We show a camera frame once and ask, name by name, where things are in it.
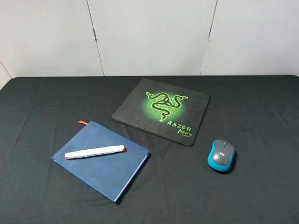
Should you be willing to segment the black table cloth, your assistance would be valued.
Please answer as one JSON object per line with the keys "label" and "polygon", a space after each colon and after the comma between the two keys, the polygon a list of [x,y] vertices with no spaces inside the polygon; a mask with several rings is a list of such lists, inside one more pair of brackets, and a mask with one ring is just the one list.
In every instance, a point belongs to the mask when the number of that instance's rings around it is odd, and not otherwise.
{"label": "black table cloth", "polygon": [[[155,80],[211,100],[186,147],[113,121],[140,77],[19,77],[0,91],[3,224],[296,224],[299,221],[299,78],[177,76]],[[82,126],[99,124],[150,157],[113,203],[52,160]],[[235,147],[226,172],[207,158]]]}

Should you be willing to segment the white marker pen orange ends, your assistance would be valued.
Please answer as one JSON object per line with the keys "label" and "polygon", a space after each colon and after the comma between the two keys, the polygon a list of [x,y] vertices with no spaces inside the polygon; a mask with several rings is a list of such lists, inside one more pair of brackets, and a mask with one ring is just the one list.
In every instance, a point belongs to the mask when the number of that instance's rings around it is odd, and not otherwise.
{"label": "white marker pen orange ends", "polygon": [[114,154],[114,153],[124,152],[125,150],[126,149],[125,149],[124,145],[99,147],[99,148],[92,148],[92,149],[68,152],[64,155],[64,157],[68,160],[79,159],[79,158],[85,158],[85,157],[100,156],[100,155],[105,155],[105,154]]}

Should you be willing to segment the grey and blue computer mouse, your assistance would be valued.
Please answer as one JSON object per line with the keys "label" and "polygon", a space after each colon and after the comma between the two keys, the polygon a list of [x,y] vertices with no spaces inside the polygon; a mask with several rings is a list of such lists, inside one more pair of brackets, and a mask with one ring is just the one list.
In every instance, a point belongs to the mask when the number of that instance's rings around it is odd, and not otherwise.
{"label": "grey and blue computer mouse", "polygon": [[234,155],[235,147],[231,143],[224,140],[214,140],[207,163],[218,172],[226,172],[231,167]]}

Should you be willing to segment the black green snake mouse pad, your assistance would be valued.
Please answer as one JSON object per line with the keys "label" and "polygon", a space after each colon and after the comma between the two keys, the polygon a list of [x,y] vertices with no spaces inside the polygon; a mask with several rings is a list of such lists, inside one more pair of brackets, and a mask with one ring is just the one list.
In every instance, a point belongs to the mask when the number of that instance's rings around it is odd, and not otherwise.
{"label": "black green snake mouse pad", "polygon": [[195,143],[210,96],[142,79],[111,114],[111,119],[184,146]]}

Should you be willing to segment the blue hardcover notebook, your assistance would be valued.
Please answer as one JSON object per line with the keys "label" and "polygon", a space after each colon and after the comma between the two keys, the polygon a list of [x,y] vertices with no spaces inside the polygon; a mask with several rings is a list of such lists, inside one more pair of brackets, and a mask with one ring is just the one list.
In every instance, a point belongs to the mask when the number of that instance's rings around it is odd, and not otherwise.
{"label": "blue hardcover notebook", "polygon": [[[121,146],[121,152],[71,159],[67,153]],[[149,156],[141,145],[90,121],[52,159],[78,179],[116,202]]]}

